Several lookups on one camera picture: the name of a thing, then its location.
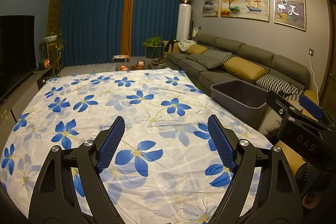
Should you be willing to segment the grey plastic trash bin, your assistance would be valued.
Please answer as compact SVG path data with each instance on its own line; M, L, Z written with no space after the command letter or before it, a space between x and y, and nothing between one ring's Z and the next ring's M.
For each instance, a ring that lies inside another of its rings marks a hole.
M211 98L236 118L258 129L268 105L265 89L242 80L229 80L211 85Z

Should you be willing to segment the black white patterned pillow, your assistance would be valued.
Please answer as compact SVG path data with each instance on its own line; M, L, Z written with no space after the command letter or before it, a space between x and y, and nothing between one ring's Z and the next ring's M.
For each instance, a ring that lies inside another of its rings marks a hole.
M280 96L286 98L288 96L301 96L303 95L303 89L284 81L276 76L267 74L260 77L256 81L256 86L263 88L267 91L273 91Z

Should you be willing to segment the mustard sofa seat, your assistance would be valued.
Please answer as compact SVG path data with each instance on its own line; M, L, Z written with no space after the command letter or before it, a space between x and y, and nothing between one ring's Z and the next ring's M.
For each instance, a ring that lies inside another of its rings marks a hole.
M304 92L304 95L309 98L311 101L319 105L319 99L316 91L314 90L306 90ZM292 150L290 147L288 147L286 144L284 144L282 141L278 141L277 146L281 147L284 155L286 156L286 159L291 167L291 170L293 174L295 175L299 169L300 166L304 165L306 161L294 150Z

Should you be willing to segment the large mustard cushion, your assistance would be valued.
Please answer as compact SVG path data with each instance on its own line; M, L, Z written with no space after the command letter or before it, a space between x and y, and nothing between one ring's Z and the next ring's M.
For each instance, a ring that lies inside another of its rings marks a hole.
M240 57L230 58L224 63L224 69L233 76L251 84L255 84L260 77L266 75L263 67Z

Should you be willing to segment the far patterned pillow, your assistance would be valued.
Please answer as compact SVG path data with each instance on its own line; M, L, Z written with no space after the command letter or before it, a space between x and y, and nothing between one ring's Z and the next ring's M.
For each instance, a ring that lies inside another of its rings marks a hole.
M230 58L232 58L232 52L218 51L212 49L205 51L203 55L221 60L223 63L226 63Z

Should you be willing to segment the blue floral white tablecloth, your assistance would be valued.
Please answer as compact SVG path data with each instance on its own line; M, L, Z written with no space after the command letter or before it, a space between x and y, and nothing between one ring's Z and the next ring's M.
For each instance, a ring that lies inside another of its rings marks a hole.
M27 214L50 148L76 148L121 116L125 133L101 179L123 220L207 223L232 179L208 131L213 114L238 138L271 147L181 71L52 79L17 117L1 155L1 184Z

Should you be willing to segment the grey flat cushion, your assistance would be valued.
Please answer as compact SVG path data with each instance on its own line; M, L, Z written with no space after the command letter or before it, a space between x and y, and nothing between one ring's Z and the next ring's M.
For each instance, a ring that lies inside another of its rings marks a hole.
M194 61L207 69L215 69L223 65L223 61L211 56L203 54L193 54L186 57L188 60Z

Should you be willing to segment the grey sectional sofa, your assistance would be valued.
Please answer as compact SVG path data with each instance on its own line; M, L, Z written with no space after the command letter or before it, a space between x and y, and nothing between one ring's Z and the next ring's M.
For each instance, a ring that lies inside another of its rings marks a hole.
M197 88L242 80L297 100L307 89L309 69L285 56L243 42L201 34L185 51L181 42L164 42L166 65L182 71Z

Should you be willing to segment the tv console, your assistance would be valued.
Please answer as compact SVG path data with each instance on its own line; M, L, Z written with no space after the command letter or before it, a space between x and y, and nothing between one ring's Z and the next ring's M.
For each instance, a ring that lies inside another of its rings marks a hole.
M46 79L55 75L55 68L50 66L42 71L34 71L1 104L1 150L23 110L41 90Z

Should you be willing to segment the right painting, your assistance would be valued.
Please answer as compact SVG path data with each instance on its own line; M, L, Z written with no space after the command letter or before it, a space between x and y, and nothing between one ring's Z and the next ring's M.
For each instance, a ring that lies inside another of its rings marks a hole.
M275 24L306 31L305 0L273 0Z

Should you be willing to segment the small mustard cushion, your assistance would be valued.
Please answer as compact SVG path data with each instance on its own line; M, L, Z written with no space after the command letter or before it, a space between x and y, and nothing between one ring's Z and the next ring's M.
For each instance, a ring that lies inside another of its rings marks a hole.
M200 44L193 44L192 46L188 47L185 51L188 55L194 55L194 54L203 54L205 51L208 51L209 49L205 46L202 46Z

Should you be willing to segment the sailboat tree painting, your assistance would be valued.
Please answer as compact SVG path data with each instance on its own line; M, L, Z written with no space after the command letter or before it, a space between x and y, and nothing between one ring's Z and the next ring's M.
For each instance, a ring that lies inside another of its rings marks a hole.
M269 0L221 0L220 16L269 22Z

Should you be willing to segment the white cloth on sofa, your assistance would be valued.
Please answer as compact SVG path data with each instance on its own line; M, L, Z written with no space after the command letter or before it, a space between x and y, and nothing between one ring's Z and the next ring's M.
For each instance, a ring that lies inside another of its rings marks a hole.
M185 52L189 49L189 47L195 45L196 42L193 40L179 40L178 41L178 46L181 52Z

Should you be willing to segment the left small painting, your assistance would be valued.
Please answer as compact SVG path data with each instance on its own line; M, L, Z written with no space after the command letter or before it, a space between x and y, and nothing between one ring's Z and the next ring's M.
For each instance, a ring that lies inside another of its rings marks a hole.
M203 0L202 17L217 17L219 0Z

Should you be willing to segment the white standing air conditioner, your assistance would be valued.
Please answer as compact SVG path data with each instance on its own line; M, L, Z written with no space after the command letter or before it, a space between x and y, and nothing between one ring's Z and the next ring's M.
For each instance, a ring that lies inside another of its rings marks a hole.
M177 40L187 40L189 37L189 29L191 22L191 5L180 4L177 21Z

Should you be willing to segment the black television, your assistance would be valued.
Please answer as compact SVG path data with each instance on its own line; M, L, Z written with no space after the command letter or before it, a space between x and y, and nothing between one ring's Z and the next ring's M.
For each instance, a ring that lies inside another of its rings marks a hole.
M35 17L1 16L1 100L36 68Z

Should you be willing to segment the dark coffee table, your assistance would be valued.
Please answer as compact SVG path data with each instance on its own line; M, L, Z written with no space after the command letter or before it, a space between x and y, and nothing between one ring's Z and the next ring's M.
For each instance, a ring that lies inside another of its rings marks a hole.
M163 59L150 59L145 56L116 55L113 57L112 63L116 64L116 71L164 69L167 67Z

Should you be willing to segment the potted green plant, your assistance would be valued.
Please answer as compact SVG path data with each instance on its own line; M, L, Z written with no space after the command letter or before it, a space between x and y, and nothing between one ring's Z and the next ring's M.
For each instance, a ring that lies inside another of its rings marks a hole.
M160 36L148 38L142 43L145 47L145 56L148 59L162 58L162 39Z

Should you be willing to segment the plant on stand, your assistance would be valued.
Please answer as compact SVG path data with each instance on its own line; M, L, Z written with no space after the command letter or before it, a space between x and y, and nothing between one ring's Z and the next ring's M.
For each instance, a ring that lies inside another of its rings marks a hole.
M61 30L47 32L42 39L42 54L49 59L50 65L54 67L55 74L60 75L62 71L62 53L64 51L64 34Z

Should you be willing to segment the blue curtain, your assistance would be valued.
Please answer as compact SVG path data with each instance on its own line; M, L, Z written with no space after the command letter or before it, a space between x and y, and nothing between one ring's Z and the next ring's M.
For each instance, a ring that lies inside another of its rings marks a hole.
M131 56L143 56L148 38L175 38L181 0L134 0ZM103 64L121 54L123 0L62 0L62 65Z

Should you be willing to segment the orange curtain strip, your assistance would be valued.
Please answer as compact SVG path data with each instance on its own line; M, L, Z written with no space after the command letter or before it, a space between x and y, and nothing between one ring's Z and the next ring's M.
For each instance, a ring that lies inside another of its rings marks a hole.
M131 56L131 32L134 0L123 0L121 22L121 54Z

